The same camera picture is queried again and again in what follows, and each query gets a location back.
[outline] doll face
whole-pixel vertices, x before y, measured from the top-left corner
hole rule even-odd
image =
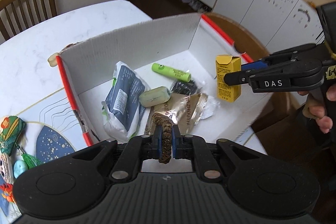
[[[8,148],[8,144],[6,142],[1,142],[1,148],[2,149],[7,149]]]
[[[9,156],[5,153],[0,156],[0,174],[3,180],[9,184],[13,183],[13,175],[11,172],[11,162]]]

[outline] screw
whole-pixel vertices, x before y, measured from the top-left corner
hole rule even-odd
[[[204,176],[208,179],[217,179],[221,176],[221,173],[216,170],[208,170],[204,172]]]
[[[125,179],[128,177],[128,173],[126,171],[115,171],[112,173],[112,178],[114,179]]]

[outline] blue stone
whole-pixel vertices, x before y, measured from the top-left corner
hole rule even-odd
[[[13,167],[14,177],[17,179],[24,171],[28,170],[28,166],[24,160],[17,160]]]

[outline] plastic bag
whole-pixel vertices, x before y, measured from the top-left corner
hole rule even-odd
[[[217,98],[211,95],[208,95],[207,104],[205,105],[203,109],[203,113],[200,119],[204,120],[206,118],[211,117],[213,114],[215,114],[215,112],[220,106],[221,106],[221,101],[219,101]]]
[[[176,80],[171,88],[171,92],[184,94],[184,95],[193,95],[201,91],[201,87],[195,80],[191,79],[188,83],[180,80]]]
[[[103,125],[106,133],[120,142],[136,135],[145,108],[139,103],[139,96],[149,90],[141,77],[125,63],[119,61],[113,73],[113,86],[105,101]]]

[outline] sticker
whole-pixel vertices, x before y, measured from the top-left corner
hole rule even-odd
[[[336,79],[336,65],[330,66],[325,72],[327,80]]]

